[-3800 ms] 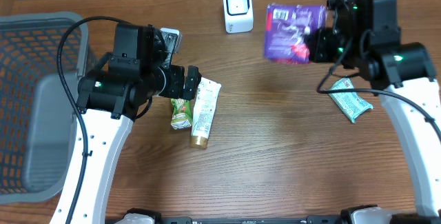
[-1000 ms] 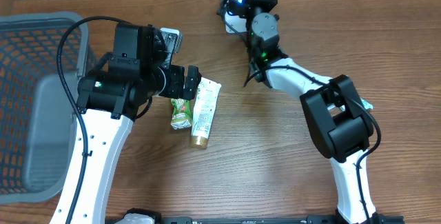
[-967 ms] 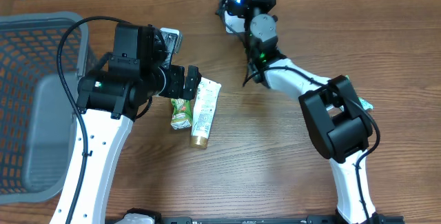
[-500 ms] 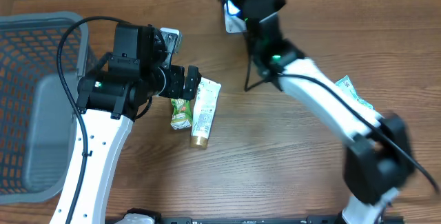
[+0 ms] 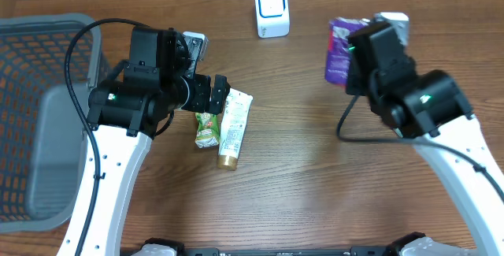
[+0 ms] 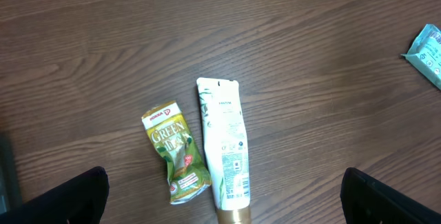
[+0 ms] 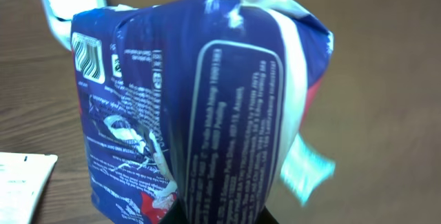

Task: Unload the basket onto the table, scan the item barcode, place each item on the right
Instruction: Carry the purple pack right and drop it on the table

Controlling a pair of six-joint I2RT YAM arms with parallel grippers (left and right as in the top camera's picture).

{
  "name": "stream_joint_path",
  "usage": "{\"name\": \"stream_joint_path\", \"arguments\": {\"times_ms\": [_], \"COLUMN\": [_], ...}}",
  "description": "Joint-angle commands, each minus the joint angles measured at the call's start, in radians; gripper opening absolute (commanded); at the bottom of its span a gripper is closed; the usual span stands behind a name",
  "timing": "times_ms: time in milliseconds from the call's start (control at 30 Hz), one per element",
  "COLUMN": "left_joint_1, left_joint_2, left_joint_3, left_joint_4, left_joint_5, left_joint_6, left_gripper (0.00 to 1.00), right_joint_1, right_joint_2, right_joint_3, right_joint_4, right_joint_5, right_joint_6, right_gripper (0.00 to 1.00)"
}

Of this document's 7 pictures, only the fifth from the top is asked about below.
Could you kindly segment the white Pantene tube gold cap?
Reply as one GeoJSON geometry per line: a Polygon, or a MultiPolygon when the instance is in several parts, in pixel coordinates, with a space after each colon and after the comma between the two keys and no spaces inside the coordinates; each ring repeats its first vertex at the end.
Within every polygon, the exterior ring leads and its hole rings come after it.
{"type": "Polygon", "coordinates": [[[217,166],[235,171],[246,131],[247,118],[253,97],[231,89],[225,101],[224,115],[220,126],[220,145],[217,166]]]}

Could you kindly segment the green yellow juice carton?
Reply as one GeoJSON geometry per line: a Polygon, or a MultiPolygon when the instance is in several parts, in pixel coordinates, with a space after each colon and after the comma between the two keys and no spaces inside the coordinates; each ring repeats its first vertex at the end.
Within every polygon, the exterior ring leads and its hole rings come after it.
{"type": "Polygon", "coordinates": [[[195,144],[198,148],[215,147],[220,144],[220,129],[217,116],[211,113],[196,113],[198,129],[195,144]]]}

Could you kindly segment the purple snack package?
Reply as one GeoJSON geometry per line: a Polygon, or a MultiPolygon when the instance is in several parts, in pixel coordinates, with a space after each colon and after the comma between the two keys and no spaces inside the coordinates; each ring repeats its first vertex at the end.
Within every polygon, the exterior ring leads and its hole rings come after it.
{"type": "Polygon", "coordinates": [[[350,51],[347,37],[367,26],[368,19],[337,17],[329,21],[328,52],[324,78],[332,84],[345,86],[350,67],[350,51]]]}

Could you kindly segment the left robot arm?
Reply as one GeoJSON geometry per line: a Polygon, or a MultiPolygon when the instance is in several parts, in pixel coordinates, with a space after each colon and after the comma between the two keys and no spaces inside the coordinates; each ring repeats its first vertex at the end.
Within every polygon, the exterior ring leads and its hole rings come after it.
{"type": "Polygon", "coordinates": [[[60,255],[118,255],[135,180],[154,138],[177,109],[223,111],[229,84],[196,73],[205,35],[135,26],[123,80],[108,76],[77,108],[87,156],[60,255]]]}

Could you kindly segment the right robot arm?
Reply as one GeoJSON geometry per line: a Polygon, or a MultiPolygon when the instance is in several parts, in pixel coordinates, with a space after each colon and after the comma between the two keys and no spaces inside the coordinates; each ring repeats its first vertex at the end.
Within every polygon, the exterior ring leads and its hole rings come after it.
{"type": "Polygon", "coordinates": [[[503,172],[489,150],[469,100],[446,72],[420,75],[396,30],[385,21],[348,37],[354,93],[396,138],[356,143],[410,145],[429,164],[465,221],[475,249],[434,243],[423,234],[390,245],[395,255],[501,255],[503,172]]]}

